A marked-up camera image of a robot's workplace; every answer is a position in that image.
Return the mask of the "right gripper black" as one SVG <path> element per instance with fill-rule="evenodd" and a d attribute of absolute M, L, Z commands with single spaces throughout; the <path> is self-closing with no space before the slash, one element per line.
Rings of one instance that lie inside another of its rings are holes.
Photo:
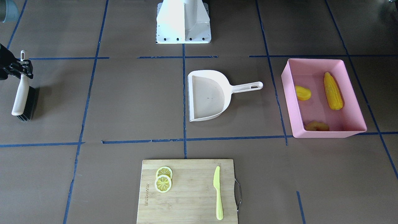
<path fill-rule="evenodd" d="M 21 78 L 25 75 L 33 79 L 33 65 L 31 61 L 19 61 L 4 45 L 0 49 L 0 80 L 6 80 L 8 75 Z"/>

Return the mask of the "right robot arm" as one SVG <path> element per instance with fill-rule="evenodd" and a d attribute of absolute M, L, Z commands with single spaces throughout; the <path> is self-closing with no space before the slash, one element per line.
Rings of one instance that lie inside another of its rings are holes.
<path fill-rule="evenodd" d="M 17 21 L 19 17 L 18 7 L 13 0 L 0 1 L 1 22 Z M 0 49 L 0 80 L 6 80 L 8 76 L 21 78 L 21 75 L 33 79 L 33 65 L 27 56 L 26 51 L 21 51 L 21 58 L 18 59 L 14 54 L 1 44 Z"/>

